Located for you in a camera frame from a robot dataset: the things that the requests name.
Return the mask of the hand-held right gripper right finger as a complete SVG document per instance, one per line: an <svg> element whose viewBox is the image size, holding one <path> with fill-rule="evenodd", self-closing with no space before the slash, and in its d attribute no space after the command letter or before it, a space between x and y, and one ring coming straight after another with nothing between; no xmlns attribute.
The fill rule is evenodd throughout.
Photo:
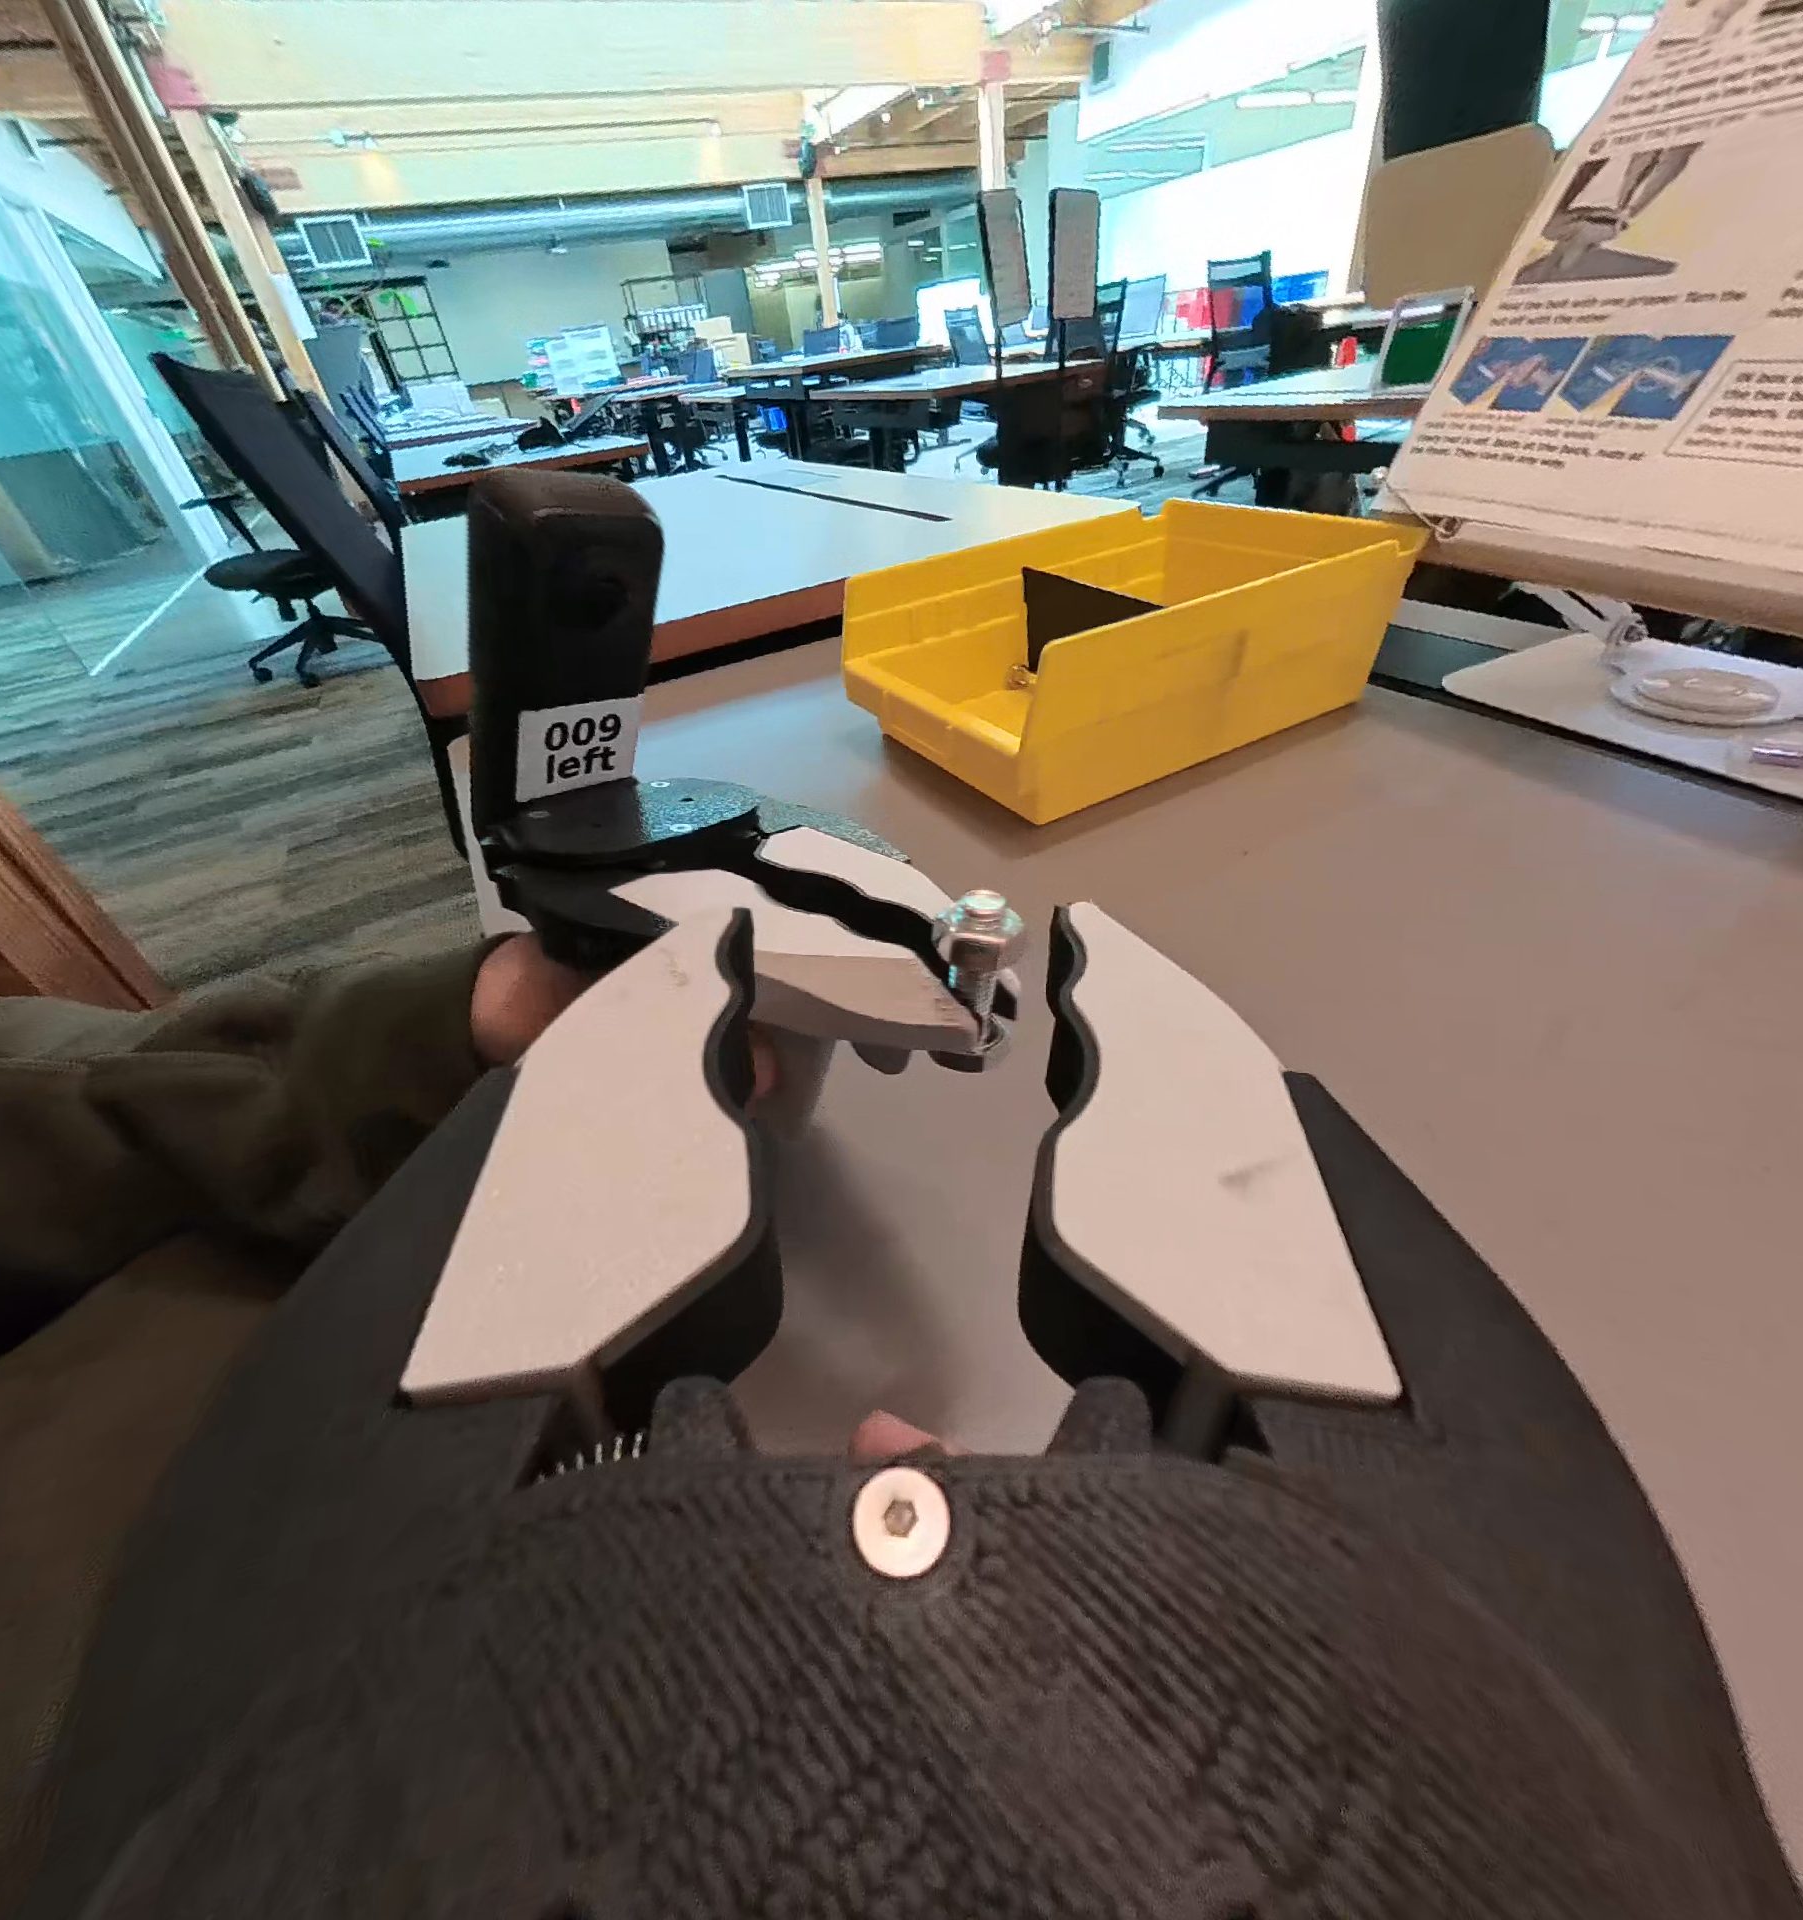
<svg viewBox="0 0 1803 1920"><path fill-rule="evenodd" d="M1257 1031L1095 905L1053 915L1046 1127L1020 1328L1069 1386L1129 1385L1154 1444L1215 1462L1257 1401L1397 1411L1296 1097Z"/></svg>

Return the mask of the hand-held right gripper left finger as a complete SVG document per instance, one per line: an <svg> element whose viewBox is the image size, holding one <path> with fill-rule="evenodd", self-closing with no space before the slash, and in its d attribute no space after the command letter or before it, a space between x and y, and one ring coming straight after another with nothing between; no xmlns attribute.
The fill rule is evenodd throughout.
<svg viewBox="0 0 1803 1920"><path fill-rule="evenodd" d="M409 1406L554 1398L648 1428L675 1380L736 1380L779 1332L754 1097L754 923L707 909L527 1049L409 1352Z"/></svg>

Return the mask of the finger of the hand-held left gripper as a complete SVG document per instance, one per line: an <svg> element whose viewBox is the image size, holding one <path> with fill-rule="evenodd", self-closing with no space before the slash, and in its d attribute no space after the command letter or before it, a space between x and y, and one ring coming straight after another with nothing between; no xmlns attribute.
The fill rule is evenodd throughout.
<svg viewBox="0 0 1803 1920"><path fill-rule="evenodd" d="M746 909L754 929L754 1012L776 1060L768 1094L754 1115L773 1139L797 1139L815 1118L822 1079L841 1046L867 1064L903 1070L914 1057L947 1057L959 1070L992 1064L1011 1045L1011 976L998 979L990 1030L947 987L937 949L847 929L834 915L779 905L731 870L678 870L624 881L624 905L667 926L716 909Z"/></svg>
<svg viewBox="0 0 1803 1920"><path fill-rule="evenodd" d="M937 961L937 920L950 906L947 888L909 860L819 829L762 835L760 887L803 915L925 964Z"/></svg>

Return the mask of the silver metal bolt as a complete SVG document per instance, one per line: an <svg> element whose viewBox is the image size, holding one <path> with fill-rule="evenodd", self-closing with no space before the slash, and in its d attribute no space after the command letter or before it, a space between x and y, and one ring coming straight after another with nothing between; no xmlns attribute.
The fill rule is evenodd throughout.
<svg viewBox="0 0 1803 1920"><path fill-rule="evenodd" d="M992 909L1001 909L1001 906L1014 909L1011 900L998 888L968 888L953 905L968 905L971 909L982 909L982 912L992 912ZM985 1063L992 1060L1005 1045L1005 1016L998 1015L998 999L1005 994L1005 979L1011 973L982 976L982 979L947 979L950 994L956 999L962 999L962 1005L976 1016L977 1060L985 1060Z"/></svg>

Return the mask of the yellow plastic bin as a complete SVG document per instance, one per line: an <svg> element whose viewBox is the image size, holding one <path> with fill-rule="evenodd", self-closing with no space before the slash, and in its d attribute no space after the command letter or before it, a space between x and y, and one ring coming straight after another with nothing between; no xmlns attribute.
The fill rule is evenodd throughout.
<svg viewBox="0 0 1803 1920"><path fill-rule="evenodd" d="M1427 544L1414 522L1169 502L847 581L847 699L900 748L1031 827L1359 700ZM1046 648L1022 571L1160 612Z"/></svg>

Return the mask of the person's left forearm olive sleeve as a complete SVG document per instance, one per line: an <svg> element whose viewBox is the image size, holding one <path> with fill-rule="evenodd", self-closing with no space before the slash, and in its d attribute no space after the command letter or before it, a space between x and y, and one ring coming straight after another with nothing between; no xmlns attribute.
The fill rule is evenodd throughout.
<svg viewBox="0 0 1803 1920"><path fill-rule="evenodd" d="M155 1012L0 999L0 1358L186 1236L320 1253L490 1070L502 942Z"/></svg>

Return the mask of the grey desk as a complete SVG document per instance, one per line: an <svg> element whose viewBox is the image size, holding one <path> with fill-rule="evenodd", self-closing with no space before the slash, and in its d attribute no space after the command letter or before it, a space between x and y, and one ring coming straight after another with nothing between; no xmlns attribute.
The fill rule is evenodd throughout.
<svg viewBox="0 0 1803 1920"><path fill-rule="evenodd" d="M1630 1456L1803 1883L1803 808L1370 690L1029 829L891 748L834 644L658 687L642 763L1005 888L1031 964L1099 905L1315 1075Z"/></svg>

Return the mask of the person's left hand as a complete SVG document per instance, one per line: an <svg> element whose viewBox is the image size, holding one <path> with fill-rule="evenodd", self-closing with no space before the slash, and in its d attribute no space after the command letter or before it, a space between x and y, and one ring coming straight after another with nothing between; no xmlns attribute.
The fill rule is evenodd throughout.
<svg viewBox="0 0 1803 1920"><path fill-rule="evenodd" d="M515 1069L578 996L611 979L621 964L552 958L536 933L493 939L469 994L469 1045L479 1070Z"/></svg>

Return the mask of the white table with wooden edge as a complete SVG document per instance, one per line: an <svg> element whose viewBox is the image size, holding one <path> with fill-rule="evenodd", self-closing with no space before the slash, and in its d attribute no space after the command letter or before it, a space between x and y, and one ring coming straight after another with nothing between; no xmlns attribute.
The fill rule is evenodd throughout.
<svg viewBox="0 0 1803 1920"><path fill-rule="evenodd" d="M687 471L636 492L664 533L655 665L838 621L847 581L865 572L1129 510L1125 499L815 462Z"/></svg>

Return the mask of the tall black mesh office chair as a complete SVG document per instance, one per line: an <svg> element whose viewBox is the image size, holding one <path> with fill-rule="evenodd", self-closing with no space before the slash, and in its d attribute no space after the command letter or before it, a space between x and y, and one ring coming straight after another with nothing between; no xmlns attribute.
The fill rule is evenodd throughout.
<svg viewBox="0 0 1803 1920"><path fill-rule="evenodd" d="M289 533L295 548L329 571L332 592L363 621L399 668L421 709L447 835L457 857L464 857L469 848L447 763L447 747L464 733L464 726L435 715L421 693L399 545L384 530L369 529L369 519L345 499L329 459L314 450L311 438L289 417L289 405L271 401L251 374L199 371L166 352L152 352L149 365L222 462Z"/></svg>

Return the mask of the black bin divider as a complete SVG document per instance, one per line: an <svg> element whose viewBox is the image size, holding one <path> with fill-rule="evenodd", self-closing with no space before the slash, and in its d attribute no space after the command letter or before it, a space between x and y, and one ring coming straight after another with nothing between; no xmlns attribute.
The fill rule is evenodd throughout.
<svg viewBox="0 0 1803 1920"><path fill-rule="evenodd" d="M1037 674L1041 659L1049 644L1110 629L1134 617L1148 617L1160 612L1157 602L1095 589L1053 571L1022 571L1022 599L1025 599L1025 672Z"/></svg>

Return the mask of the black partition panel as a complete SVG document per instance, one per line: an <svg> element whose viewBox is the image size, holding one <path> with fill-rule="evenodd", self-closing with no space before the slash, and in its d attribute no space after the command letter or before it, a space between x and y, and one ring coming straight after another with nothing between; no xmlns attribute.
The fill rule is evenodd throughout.
<svg viewBox="0 0 1803 1920"><path fill-rule="evenodd" d="M1011 185L988 188L977 198L988 302L995 346L1007 346L1014 326L1034 310L1025 209Z"/></svg>
<svg viewBox="0 0 1803 1920"><path fill-rule="evenodd" d="M1099 195L1078 185L1049 191L1049 334L1089 322L1099 307Z"/></svg>

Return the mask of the white stand base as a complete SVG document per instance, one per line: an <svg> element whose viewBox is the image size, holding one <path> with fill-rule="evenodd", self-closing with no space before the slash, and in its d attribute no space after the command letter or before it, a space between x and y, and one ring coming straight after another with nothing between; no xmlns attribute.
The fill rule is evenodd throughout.
<svg viewBox="0 0 1803 1920"><path fill-rule="evenodd" d="M1803 805L1803 775L1746 762L1756 741L1803 741L1803 668L1655 639L1661 608L1803 641L1803 553L1655 525L1545 529L1524 510L1438 510L1393 487L1379 513L1432 533L1424 559L1503 577L1563 633L1442 674L1464 708L1645 757L1685 775Z"/></svg>

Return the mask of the printed instruction sheet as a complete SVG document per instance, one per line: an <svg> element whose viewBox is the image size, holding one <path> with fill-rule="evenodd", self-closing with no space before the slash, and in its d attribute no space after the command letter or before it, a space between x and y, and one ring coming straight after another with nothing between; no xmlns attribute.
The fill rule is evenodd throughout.
<svg viewBox="0 0 1803 1920"><path fill-rule="evenodd" d="M1803 3L1668 3L1393 465L1423 519L1803 577Z"/></svg>

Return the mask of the black pillar wrap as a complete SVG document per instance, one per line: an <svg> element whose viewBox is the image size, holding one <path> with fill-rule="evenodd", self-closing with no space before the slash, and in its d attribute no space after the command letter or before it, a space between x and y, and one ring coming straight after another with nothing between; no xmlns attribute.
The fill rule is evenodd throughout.
<svg viewBox="0 0 1803 1920"><path fill-rule="evenodd" d="M1554 3L1378 3L1379 155L1539 121Z"/></svg>

